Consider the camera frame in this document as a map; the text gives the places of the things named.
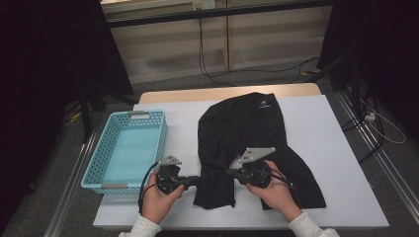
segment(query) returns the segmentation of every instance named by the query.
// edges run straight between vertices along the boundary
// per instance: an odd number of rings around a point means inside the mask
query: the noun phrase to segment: white logo
[[[269,108],[270,105],[268,105],[268,103],[266,101],[261,102],[261,106],[259,108]]]

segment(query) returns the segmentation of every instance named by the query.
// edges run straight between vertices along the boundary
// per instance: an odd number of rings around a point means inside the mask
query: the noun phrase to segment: hand
[[[282,174],[278,167],[272,161],[265,161],[271,169],[278,171]],[[271,183],[265,189],[252,186],[250,184],[246,185],[246,188],[250,193],[258,196],[263,199],[265,203],[270,206],[272,209],[278,211],[283,215],[288,222],[293,221],[301,214],[301,210],[293,201],[289,187],[282,181],[271,178]]]
[[[158,171],[154,171],[149,179],[146,190],[148,187],[156,184],[156,175]],[[185,186],[181,185],[170,195],[163,194],[157,186],[151,187],[145,192],[143,203],[142,203],[142,217],[153,221],[156,224],[160,224],[163,218],[169,213],[173,203],[177,200],[184,190]]]

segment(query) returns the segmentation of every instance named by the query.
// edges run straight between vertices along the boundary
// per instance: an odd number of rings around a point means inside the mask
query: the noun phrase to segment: white sleeve
[[[334,229],[322,230],[307,213],[302,213],[299,217],[289,223],[289,228],[296,237],[338,237],[339,234]]]
[[[121,233],[119,237],[154,237],[160,231],[160,225],[139,214],[130,233]]]

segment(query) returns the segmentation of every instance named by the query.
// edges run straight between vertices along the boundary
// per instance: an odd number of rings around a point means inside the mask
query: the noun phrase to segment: black fabric
[[[310,169],[287,145],[284,118],[273,94],[252,93],[211,106],[199,121],[198,140],[202,170],[195,205],[235,206],[234,180],[225,170],[247,147],[275,147],[265,159],[275,162],[296,186],[295,202],[301,208],[326,206]]]

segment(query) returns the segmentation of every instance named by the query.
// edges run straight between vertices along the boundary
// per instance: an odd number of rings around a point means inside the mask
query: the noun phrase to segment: metal rod
[[[303,8],[324,7],[324,6],[336,5],[336,4],[346,3],[346,2],[349,2],[349,1],[346,1],[346,0],[299,0],[299,1],[293,1],[293,2],[264,4],[264,5],[257,5],[257,6],[229,7],[229,8],[203,10],[203,11],[191,11],[191,12],[183,12],[183,13],[157,15],[157,16],[150,16],[150,17],[116,19],[116,20],[109,20],[108,25],[111,28],[120,28],[120,27],[129,27],[129,26],[137,26],[137,25],[185,21],[185,20],[193,20],[193,19],[204,19],[204,18],[225,17],[225,16],[252,14],[252,13],[276,12],[276,11],[286,11],[286,10],[303,9]]]

